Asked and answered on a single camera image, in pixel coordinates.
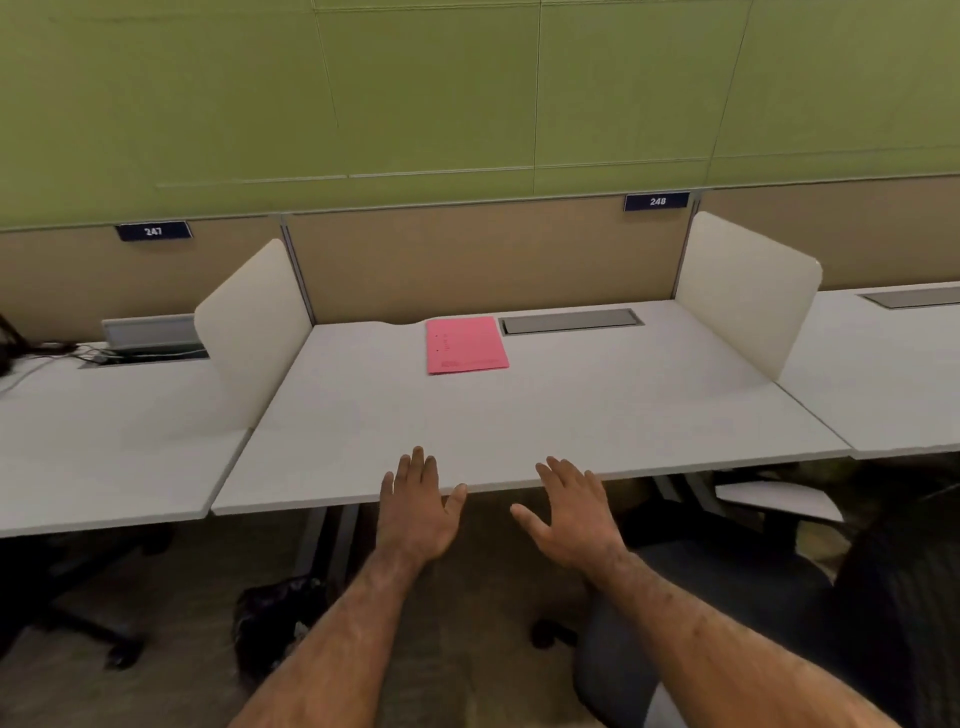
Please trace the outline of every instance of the desk number label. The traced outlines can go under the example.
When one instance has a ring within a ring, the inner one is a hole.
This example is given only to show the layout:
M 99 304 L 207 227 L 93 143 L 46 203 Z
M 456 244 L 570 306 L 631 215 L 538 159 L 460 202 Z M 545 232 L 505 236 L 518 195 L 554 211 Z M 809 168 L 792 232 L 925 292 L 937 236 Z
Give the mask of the desk number label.
M 656 195 L 627 195 L 623 210 L 634 212 L 641 209 L 672 209 L 686 207 L 690 201 L 689 192 L 660 192 Z
M 116 229 L 120 239 L 125 243 L 139 240 L 180 240 L 185 237 L 193 237 L 190 226 L 183 220 L 118 225 Z

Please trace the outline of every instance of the chair seat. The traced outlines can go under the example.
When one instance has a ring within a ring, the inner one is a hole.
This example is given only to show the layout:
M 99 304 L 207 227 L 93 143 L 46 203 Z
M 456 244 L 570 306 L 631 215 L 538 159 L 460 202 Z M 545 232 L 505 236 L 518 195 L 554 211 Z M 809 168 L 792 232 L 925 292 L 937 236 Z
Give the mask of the chair seat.
M 718 611 L 846 679 L 827 577 L 803 557 L 773 550 L 741 530 L 746 534 L 737 530 L 732 539 L 669 541 L 636 553 Z M 659 682 L 633 626 L 596 595 L 575 657 L 580 699 L 608 726 L 639 728 Z

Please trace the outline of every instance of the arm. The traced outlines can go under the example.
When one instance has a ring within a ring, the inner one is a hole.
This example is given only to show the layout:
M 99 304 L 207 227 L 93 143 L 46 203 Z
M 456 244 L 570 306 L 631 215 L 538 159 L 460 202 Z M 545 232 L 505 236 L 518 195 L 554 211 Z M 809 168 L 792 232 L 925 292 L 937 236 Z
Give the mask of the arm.
M 658 576 L 623 545 L 600 479 L 547 463 L 537 472 L 551 524 L 519 504 L 511 512 L 544 554 L 582 571 L 634 624 L 690 726 L 895 728 L 832 675 Z
M 383 478 L 373 554 L 230 728 L 373 726 L 403 600 L 450 546 L 466 498 L 459 485 L 443 505 L 437 461 L 422 448 L 401 457 L 396 479 Z

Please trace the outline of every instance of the cubicle partition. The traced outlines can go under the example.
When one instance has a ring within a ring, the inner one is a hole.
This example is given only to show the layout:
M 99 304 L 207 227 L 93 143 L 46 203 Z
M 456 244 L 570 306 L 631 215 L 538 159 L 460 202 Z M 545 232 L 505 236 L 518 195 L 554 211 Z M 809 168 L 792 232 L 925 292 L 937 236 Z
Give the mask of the cubicle partition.
M 193 237 L 125 243 L 113 227 L 0 234 L 0 313 L 33 340 L 99 341 L 106 318 L 192 313 L 271 238 L 277 218 L 197 220 Z
M 816 257 L 827 289 L 960 279 L 960 177 L 698 194 Z M 91 340 L 105 318 L 190 312 L 281 220 L 321 324 L 668 299 L 691 212 L 624 212 L 612 195 L 198 220 L 192 239 L 149 243 L 112 227 L 6 232 L 0 313 L 32 339 Z
M 700 209 L 817 258 L 825 289 L 960 279 L 960 177 L 717 189 Z
M 670 298 L 690 208 L 623 196 L 287 216 L 318 323 Z

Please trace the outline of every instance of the desk leg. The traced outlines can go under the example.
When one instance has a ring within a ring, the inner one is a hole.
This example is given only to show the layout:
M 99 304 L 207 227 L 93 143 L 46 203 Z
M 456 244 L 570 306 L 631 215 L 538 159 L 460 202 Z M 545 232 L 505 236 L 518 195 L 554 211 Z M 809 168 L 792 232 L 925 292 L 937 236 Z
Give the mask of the desk leg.
M 690 486 L 690 490 L 693 491 L 693 496 L 700 503 L 701 508 L 708 513 L 715 513 L 717 516 L 727 515 L 720 501 L 717 500 L 717 496 L 709 487 L 707 478 L 704 477 L 703 473 L 685 473 L 684 480 Z
M 660 491 L 664 500 L 675 500 L 678 503 L 684 501 L 677 493 L 677 489 L 673 487 L 669 475 L 654 475 L 654 483 L 657 484 L 657 490 Z
M 347 587 L 347 572 L 353 532 L 360 506 L 336 505 L 314 508 L 300 540 L 294 576 L 313 575 L 339 595 Z
M 297 549 L 297 560 L 294 562 L 293 576 L 306 576 L 313 566 L 314 554 L 317 552 L 317 541 L 320 532 L 324 529 L 326 507 L 311 508 L 307 516 L 303 536 L 300 537 L 300 548 Z
M 347 567 L 350 560 L 350 549 L 353 546 L 353 532 L 357 526 L 357 516 L 360 514 L 360 505 L 352 503 L 343 506 L 337 528 L 337 540 L 330 554 L 330 565 L 326 570 L 326 581 L 339 592 L 347 588 Z

